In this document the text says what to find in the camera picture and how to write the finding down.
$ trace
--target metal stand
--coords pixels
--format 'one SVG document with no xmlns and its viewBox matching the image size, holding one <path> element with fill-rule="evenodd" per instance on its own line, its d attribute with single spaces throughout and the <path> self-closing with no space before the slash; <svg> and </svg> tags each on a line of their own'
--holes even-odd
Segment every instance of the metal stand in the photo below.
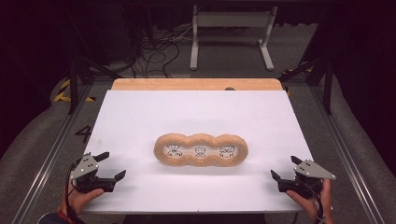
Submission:
<svg viewBox="0 0 396 224">
<path fill-rule="evenodd" d="M 277 7 L 272 7 L 271 11 L 264 12 L 198 12 L 194 6 L 192 17 L 192 49 L 190 69 L 198 68 L 198 27 L 261 27 L 265 29 L 263 39 L 260 39 L 259 46 L 262 51 L 265 65 L 269 71 L 274 70 L 270 54 L 267 49 L 271 29 L 274 24 Z"/>
</svg>

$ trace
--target white table surface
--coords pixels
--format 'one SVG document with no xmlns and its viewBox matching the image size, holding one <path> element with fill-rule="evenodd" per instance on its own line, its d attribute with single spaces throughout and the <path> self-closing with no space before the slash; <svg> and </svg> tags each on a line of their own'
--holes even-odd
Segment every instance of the white table surface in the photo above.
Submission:
<svg viewBox="0 0 396 224">
<path fill-rule="evenodd" d="M 235 167 L 166 166 L 153 153 L 165 133 L 236 134 L 249 152 Z M 126 176 L 86 213 L 299 211 L 270 170 L 292 179 L 290 156 L 312 160 L 284 91 L 108 91 L 86 148 L 105 151 L 97 175 Z"/>
</svg>

